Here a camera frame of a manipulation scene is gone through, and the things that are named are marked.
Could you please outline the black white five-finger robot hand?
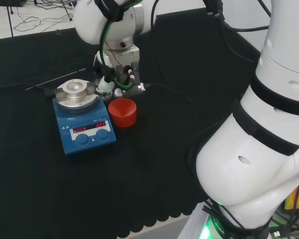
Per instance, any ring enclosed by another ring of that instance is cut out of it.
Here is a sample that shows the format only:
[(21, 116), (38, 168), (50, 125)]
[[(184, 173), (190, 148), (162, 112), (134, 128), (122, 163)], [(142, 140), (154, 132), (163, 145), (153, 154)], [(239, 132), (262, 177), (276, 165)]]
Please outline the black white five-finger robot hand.
[(95, 93), (103, 99), (129, 98), (145, 91), (140, 79), (139, 52), (106, 51), (95, 55)]

